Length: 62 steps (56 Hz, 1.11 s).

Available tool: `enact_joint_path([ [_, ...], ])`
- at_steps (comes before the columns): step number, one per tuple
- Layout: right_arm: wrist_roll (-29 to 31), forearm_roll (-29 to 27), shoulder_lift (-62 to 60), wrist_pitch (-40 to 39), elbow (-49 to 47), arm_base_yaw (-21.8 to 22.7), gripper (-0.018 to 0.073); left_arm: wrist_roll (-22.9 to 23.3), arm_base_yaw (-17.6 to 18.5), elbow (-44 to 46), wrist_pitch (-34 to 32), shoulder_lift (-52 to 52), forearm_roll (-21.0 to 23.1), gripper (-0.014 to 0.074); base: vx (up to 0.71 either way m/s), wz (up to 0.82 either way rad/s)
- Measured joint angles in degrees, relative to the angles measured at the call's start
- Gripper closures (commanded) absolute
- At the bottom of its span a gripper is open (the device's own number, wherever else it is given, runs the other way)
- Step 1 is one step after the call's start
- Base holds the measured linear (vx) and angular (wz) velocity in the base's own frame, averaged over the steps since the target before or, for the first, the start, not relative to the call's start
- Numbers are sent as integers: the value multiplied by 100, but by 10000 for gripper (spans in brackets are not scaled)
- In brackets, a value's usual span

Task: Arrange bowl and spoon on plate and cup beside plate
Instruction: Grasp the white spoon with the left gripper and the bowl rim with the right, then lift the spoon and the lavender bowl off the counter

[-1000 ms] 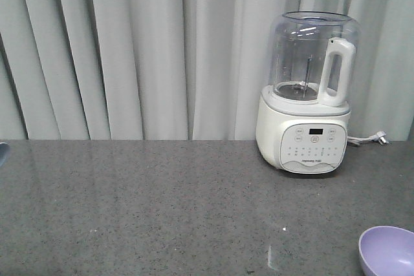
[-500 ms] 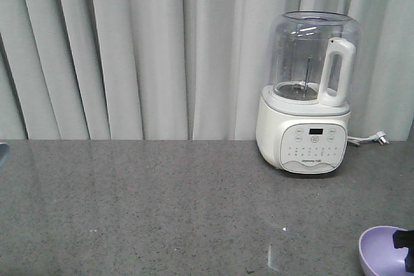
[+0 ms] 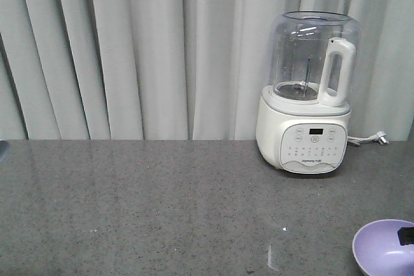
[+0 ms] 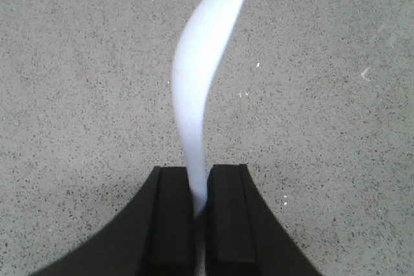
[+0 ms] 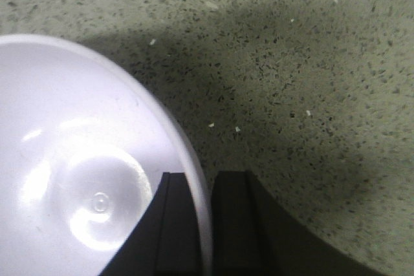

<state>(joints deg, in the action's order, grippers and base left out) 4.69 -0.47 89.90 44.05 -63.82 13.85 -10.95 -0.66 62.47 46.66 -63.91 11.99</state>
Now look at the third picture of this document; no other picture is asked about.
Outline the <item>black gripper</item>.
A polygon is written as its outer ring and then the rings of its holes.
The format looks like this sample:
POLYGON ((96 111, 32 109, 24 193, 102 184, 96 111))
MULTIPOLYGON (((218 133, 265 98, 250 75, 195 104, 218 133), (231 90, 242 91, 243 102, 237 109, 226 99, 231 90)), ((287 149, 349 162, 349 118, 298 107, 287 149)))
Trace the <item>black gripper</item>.
POLYGON ((7 140, 1 140, 0 141, 0 162, 3 162, 10 150, 10 143, 7 140))

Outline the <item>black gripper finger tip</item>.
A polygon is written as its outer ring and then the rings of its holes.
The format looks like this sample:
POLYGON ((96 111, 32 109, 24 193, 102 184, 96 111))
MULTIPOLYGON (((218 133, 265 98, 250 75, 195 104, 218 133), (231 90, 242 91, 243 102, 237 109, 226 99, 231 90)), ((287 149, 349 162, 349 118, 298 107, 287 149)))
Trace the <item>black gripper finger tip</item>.
POLYGON ((401 246, 414 245, 414 227, 401 227, 397 235, 401 246))

